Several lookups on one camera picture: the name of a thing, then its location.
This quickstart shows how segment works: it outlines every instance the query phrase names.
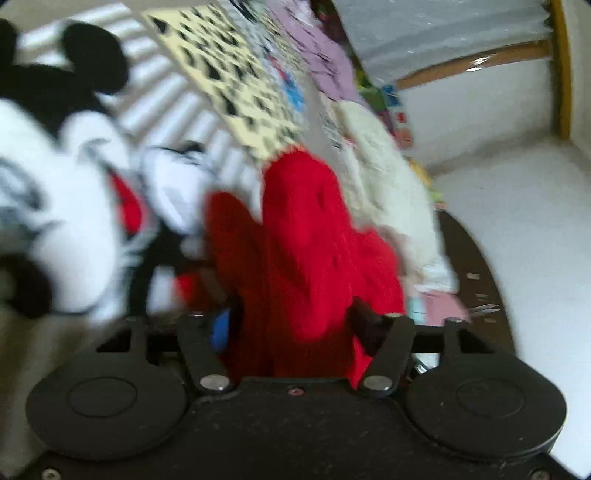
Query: white wall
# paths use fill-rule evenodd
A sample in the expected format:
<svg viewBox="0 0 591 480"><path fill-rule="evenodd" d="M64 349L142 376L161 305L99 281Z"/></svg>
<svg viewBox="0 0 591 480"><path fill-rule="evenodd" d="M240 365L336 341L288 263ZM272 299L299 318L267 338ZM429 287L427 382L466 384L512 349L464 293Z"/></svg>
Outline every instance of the white wall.
<svg viewBox="0 0 591 480"><path fill-rule="evenodd" d="M493 142L549 131L554 111L550 79L550 62L540 59L403 90L400 97L415 142L410 154L432 166Z"/></svg>
<svg viewBox="0 0 591 480"><path fill-rule="evenodd" d="M553 455L591 472L591 177L570 144L545 140L474 158L436 179L482 247L508 308L518 354L568 404Z"/></svg>

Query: red plush toy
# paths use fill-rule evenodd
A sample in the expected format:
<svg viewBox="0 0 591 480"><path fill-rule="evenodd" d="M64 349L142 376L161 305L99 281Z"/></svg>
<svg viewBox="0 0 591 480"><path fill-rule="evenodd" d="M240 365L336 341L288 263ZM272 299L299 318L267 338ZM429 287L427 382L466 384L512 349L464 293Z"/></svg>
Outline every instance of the red plush toy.
<svg viewBox="0 0 591 480"><path fill-rule="evenodd" d="M229 193L215 193L205 228L222 284L243 300L224 361L230 374L347 377L370 362L345 320L354 297L403 313L396 257L374 231L352 228L335 174L308 152L265 172L263 224Z"/></svg>

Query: metal screw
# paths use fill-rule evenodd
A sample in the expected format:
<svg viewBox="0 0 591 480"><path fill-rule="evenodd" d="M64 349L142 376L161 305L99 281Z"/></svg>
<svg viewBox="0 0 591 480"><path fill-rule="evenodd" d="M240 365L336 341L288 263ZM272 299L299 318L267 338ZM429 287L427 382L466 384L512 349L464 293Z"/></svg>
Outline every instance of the metal screw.
<svg viewBox="0 0 591 480"><path fill-rule="evenodd" d="M535 470L530 475L530 480L550 480L551 476L546 470Z"/></svg>
<svg viewBox="0 0 591 480"><path fill-rule="evenodd" d="M363 386L369 390L385 392L392 388L392 380L383 375L371 375L363 381Z"/></svg>
<svg viewBox="0 0 591 480"><path fill-rule="evenodd" d="M223 392L230 386L230 379L225 375L206 375L199 383L203 388L207 388L208 390Z"/></svg>
<svg viewBox="0 0 591 480"><path fill-rule="evenodd" d="M292 397L301 397L306 391L301 387L292 387L290 388L287 393Z"/></svg>
<svg viewBox="0 0 591 480"><path fill-rule="evenodd" d="M41 480L61 480L61 474L54 468L46 468L41 472Z"/></svg>

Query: wooden frame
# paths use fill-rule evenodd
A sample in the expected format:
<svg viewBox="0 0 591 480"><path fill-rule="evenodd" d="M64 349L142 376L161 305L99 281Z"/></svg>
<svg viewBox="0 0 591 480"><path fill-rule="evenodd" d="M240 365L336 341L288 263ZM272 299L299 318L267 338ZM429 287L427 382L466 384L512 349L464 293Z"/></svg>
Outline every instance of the wooden frame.
<svg viewBox="0 0 591 480"><path fill-rule="evenodd" d="M566 30L566 21L561 0L551 0L550 9L554 23L554 46L556 55L556 68L560 81L558 105L558 128L560 138L570 138L570 124L573 114L573 79L571 73L571 59L569 38Z"/></svg>
<svg viewBox="0 0 591 480"><path fill-rule="evenodd" d="M549 40L519 43L462 57L461 59L450 60L419 70L398 79L396 86L398 90L406 90L464 72L474 72L486 67L494 67L524 60L544 59L551 55L552 46Z"/></svg>

